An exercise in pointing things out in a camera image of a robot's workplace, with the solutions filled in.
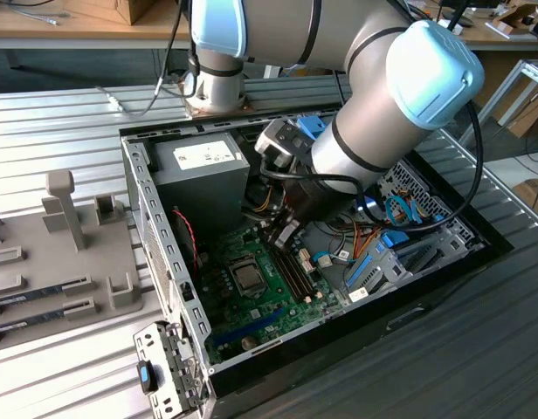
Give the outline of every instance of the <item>wooden desk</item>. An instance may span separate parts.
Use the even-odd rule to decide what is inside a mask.
[[[431,0],[427,0],[426,11],[432,17],[438,15],[438,6]],[[486,22],[492,19],[486,17],[472,17],[474,26],[472,28],[463,28],[461,39],[467,46],[474,51],[538,51],[538,41],[509,41],[503,38],[492,29],[485,26]]]
[[[56,0],[38,11],[63,10]],[[0,4],[0,49],[130,49],[166,48],[174,19],[174,0],[159,0],[136,24],[129,26],[69,12],[69,18],[57,18],[54,26],[22,16]],[[176,34],[175,48],[189,46],[189,26],[182,18]]]

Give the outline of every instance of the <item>motherboard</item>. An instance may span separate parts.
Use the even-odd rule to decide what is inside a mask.
[[[197,289],[212,328],[205,342],[212,363],[253,350],[339,305],[328,282],[301,254],[298,245],[288,253],[268,249],[256,227],[210,245]]]

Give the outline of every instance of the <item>light blue joint cap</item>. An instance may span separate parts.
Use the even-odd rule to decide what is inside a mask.
[[[388,88],[401,111],[431,131],[447,124],[485,81],[477,56],[428,20],[415,22],[393,41],[385,66]]]
[[[191,36],[199,48],[243,57],[247,34],[242,0],[194,0]]]

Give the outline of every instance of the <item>green circuit board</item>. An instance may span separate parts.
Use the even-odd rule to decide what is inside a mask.
[[[298,249],[293,250],[292,256],[313,287],[311,298],[299,300],[294,295],[283,278],[282,265],[276,261],[280,256],[267,249],[257,229],[232,232],[210,246],[209,261],[201,269],[196,289],[212,328],[205,342],[212,363],[243,353],[242,339],[246,336],[259,346],[320,319],[339,305],[319,272],[306,274],[301,270],[297,253]],[[266,289],[257,298],[242,295],[230,272],[237,261],[252,260],[266,282]]]

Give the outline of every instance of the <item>aluminum table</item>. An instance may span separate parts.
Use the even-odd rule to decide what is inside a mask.
[[[112,90],[135,110],[152,88]],[[247,80],[246,90],[265,110],[339,100],[331,77]],[[57,168],[73,172],[77,204],[111,193],[127,205],[118,129],[186,118],[168,93],[140,119],[118,114],[94,89],[1,94],[0,214],[40,211],[45,172]],[[466,193],[473,160],[455,139],[438,132],[418,151]],[[245,417],[535,417],[538,216],[487,170],[472,203],[515,247],[506,260],[431,314]],[[151,417],[132,336],[162,314],[130,224],[143,309],[0,351],[0,417]]]

